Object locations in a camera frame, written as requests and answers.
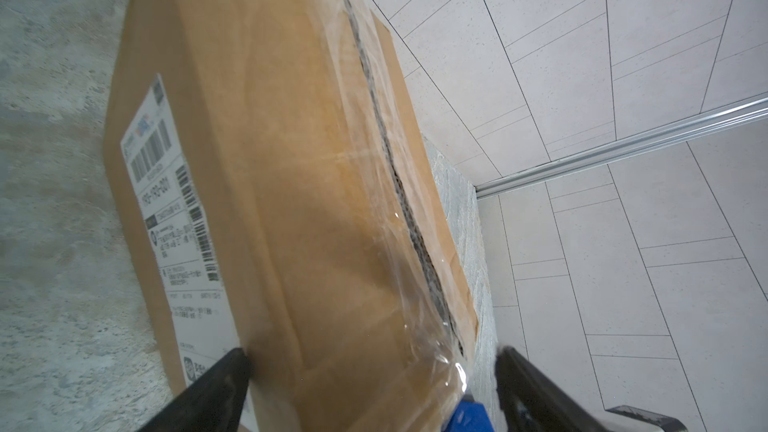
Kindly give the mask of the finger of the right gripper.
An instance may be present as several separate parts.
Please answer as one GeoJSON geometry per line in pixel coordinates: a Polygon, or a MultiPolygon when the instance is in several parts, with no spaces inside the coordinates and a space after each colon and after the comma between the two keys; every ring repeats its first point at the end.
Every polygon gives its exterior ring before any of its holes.
{"type": "Polygon", "coordinates": [[[607,409],[606,413],[613,415],[610,420],[604,422],[611,431],[686,432],[688,430],[677,418],[629,405],[607,409]]]}

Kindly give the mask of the blue utility knife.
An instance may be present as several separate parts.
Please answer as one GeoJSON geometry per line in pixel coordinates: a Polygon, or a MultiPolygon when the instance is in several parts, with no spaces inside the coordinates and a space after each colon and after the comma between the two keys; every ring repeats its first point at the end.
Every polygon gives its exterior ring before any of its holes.
{"type": "Polygon", "coordinates": [[[493,432],[494,428],[486,407],[465,395],[456,406],[450,419],[442,426],[442,432],[493,432]]]}

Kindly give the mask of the brown cardboard express box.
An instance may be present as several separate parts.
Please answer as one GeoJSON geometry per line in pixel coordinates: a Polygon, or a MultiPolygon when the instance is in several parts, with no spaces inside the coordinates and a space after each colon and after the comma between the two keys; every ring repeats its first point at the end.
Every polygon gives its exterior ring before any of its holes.
{"type": "Polygon", "coordinates": [[[370,0],[129,0],[103,158],[174,397],[238,430],[438,431],[478,321],[370,0]]]}

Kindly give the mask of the right aluminium corner post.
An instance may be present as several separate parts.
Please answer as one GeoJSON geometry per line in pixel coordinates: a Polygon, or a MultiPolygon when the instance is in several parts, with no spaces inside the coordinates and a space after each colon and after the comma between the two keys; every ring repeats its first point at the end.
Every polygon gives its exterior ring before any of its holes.
{"type": "Polygon", "coordinates": [[[767,94],[761,93],[487,182],[476,187],[476,197],[490,198],[729,130],[766,117],[767,94]]]}

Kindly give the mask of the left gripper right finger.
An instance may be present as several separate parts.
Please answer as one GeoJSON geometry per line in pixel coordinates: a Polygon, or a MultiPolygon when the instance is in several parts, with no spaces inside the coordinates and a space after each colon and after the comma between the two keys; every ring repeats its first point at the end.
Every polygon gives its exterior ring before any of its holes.
{"type": "Polygon", "coordinates": [[[607,431],[511,346],[497,350],[495,379],[508,431],[607,431]]]}

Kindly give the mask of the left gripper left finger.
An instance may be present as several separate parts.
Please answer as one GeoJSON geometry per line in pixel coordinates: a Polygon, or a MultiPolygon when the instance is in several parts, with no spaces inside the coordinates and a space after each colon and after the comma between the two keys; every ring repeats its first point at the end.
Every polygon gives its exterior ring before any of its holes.
{"type": "Polygon", "coordinates": [[[234,348],[144,424],[141,432],[232,432],[240,427],[251,362],[234,348]]]}

